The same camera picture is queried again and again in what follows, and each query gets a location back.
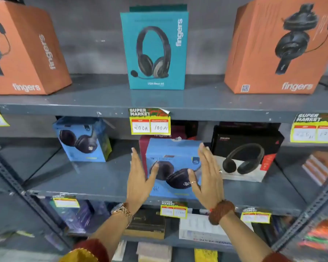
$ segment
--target black box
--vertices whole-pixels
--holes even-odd
[[[283,140],[275,128],[215,126],[211,150],[224,179],[261,182]]]
[[[123,235],[164,239],[165,217],[154,209],[138,210]]]

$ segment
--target ear cup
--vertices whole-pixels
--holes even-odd
[[[259,160],[245,161],[237,168],[237,172],[240,173],[241,175],[245,175],[254,171],[256,168],[258,168],[259,165],[260,165]]]
[[[158,161],[157,163],[159,164],[159,169],[156,179],[166,180],[166,178],[174,172],[174,166],[172,165],[172,163],[167,161]]]
[[[289,31],[306,31],[314,29],[318,23],[318,17],[311,10],[313,4],[302,4],[299,12],[294,13],[284,20],[283,28]]]
[[[75,147],[82,153],[93,153],[97,149],[97,141],[90,136],[82,135],[75,142]]]
[[[227,173],[233,173],[236,172],[237,166],[236,163],[232,159],[226,159],[222,163],[223,170],[225,170]]]
[[[188,168],[180,169],[175,173],[169,175],[166,183],[175,189],[186,189],[191,187],[190,180],[188,179]]]
[[[152,75],[153,61],[146,54],[141,54],[138,58],[138,66],[145,76]]]
[[[153,64],[152,67],[152,73],[153,77],[155,78],[161,78],[163,75],[163,64],[164,64],[164,57],[158,58]]]
[[[70,130],[61,130],[59,132],[60,141],[67,146],[74,147],[77,140],[75,134]]]
[[[306,32],[289,32],[280,39],[275,53],[283,60],[295,59],[306,51],[309,40],[310,36]]]

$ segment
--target headphone box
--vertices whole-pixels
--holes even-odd
[[[173,126],[171,125],[171,135],[142,135],[138,141],[140,145],[141,160],[143,164],[143,170],[147,175],[147,162],[146,162],[146,152],[151,138],[158,139],[182,139],[186,140],[185,127],[184,126]]]
[[[197,183],[201,182],[201,163],[198,156],[200,141],[180,139],[149,140],[146,161],[148,175],[153,165],[159,163],[159,170],[151,196],[195,199],[195,195],[188,179],[188,168],[197,176]]]
[[[211,151],[224,179],[261,182],[283,140],[277,129],[215,126]]]
[[[328,0],[238,8],[225,83],[236,94],[312,94],[328,65]]]
[[[0,0],[0,95],[47,95],[71,83],[48,13]]]
[[[112,151],[103,119],[62,117],[53,128],[71,161],[105,162]]]
[[[187,5],[130,7],[120,18],[130,89],[183,90]]]

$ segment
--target blue box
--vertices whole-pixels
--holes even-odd
[[[105,162],[112,151],[102,119],[62,117],[53,128],[71,161]]]
[[[159,171],[151,196],[195,199],[187,169],[191,168],[201,182],[201,163],[198,156],[200,141],[150,139],[146,152],[148,174],[159,163]]]
[[[130,89],[185,88],[187,5],[120,13]]]

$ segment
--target brand logo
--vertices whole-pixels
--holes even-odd
[[[289,83],[289,82],[285,82],[282,86],[282,90],[291,90],[291,91],[296,91],[296,90],[310,90],[312,89],[313,84],[312,83],[306,83],[306,84],[298,84],[298,83]]]
[[[53,62],[53,55],[52,53],[50,52],[50,50],[48,49],[48,45],[46,44],[45,42],[45,37],[44,35],[39,35],[39,38],[41,40],[41,44],[43,44],[43,47],[44,47],[44,51],[46,53],[46,57],[48,57],[48,65],[50,66],[50,69],[51,70],[55,70],[56,67],[54,65],[54,62]]]
[[[25,91],[25,92],[35,91],[35,90],[40,91],[39,86],[27,86],[25,84],[20,85],[16,83],[13,83],[12,86],[16,91]]]
[[[177,47],[181,47],[181,39],[184,36],[184,33],[182,32],[182,18],[180,18],[177,21],[177,42],[176,42],[176,46]]]

